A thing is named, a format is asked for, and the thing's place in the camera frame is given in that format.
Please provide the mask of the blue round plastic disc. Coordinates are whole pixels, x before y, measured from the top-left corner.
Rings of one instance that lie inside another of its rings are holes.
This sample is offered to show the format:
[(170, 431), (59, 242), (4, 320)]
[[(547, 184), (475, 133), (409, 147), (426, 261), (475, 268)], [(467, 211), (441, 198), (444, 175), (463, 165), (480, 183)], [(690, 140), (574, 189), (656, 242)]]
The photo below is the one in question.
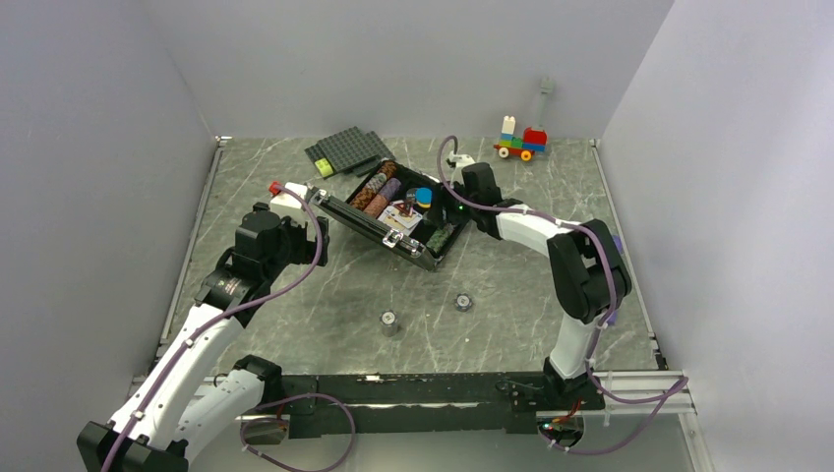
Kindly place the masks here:
[(416, 204), (417, 202), (422, 203), (432, 203), (433, 199), (433, 191), (429, 188), (422, 187), (417, 189), (416, 193)]

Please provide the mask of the triangular all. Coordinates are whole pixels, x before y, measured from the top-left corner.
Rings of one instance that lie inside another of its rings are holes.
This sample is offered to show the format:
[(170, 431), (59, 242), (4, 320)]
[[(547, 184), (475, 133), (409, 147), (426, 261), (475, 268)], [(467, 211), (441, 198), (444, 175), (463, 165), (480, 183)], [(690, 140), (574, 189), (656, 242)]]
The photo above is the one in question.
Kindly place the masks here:
[(404, 218), (412, 218), (416, 214), (414, 209), (415, 203), (410, 200), (398, 201), (392, 206), (396, 209), (399, 216)]

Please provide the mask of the aluminium poker case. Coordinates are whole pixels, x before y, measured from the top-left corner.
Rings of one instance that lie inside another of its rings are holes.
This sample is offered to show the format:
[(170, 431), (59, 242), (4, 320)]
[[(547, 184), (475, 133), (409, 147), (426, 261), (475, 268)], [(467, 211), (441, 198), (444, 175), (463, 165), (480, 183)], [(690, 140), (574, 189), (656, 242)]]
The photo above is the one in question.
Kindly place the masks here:
[(314, 188), (311, 202), (390, 253), (433, 271), (466, 227), (433, 207), (439, 189), (437, 178), (385, 160), (349, 196)]

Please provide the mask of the short chip stack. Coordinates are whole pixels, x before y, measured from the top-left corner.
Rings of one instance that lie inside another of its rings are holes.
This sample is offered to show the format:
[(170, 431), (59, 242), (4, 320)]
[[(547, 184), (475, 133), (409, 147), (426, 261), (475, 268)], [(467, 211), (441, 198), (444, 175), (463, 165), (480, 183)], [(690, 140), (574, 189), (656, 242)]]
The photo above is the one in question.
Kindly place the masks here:
[(460, 293), (455, 296), (454, 299), (454, 307), (459, 312), (467, 312), (473, 306), (472, 298), (466, 293)]

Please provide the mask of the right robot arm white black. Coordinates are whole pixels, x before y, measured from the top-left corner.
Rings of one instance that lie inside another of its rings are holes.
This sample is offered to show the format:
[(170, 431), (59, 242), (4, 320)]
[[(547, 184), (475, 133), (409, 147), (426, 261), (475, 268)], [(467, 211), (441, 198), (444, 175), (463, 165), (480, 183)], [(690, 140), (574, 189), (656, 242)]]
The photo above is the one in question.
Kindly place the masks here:
[(550, 264), (563, 319), (543, 367), (541, 399), (559, 409), (601, 401), (593, 375), (595, 351), (609, 318), (632, 282), (608, 226), (552, 217), (520, 201), (506, 199), (491, 166), (455, 155), (446, 165), (435, 205), (448, 216), (472, 220), (489, 236), (524, 246)]

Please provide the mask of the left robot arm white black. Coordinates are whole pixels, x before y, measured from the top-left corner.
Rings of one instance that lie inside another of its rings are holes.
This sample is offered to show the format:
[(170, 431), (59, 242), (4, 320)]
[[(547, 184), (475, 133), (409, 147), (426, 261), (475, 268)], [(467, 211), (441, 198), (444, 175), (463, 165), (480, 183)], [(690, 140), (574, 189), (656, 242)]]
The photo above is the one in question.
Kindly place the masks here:
[(268, 413), (285, 398), (281, 368), (255, 355), (238, 360), (201, 399), (219, 355), (253, 318), (290, 265), (325, 266), (329, 224), (299, 224), (254, 205), (235, 243), (204, 280), (187, 320), (147, 379), (105, 423), (88, 422), (77, 447), (88, 471), (186, 471), (237, 416)]

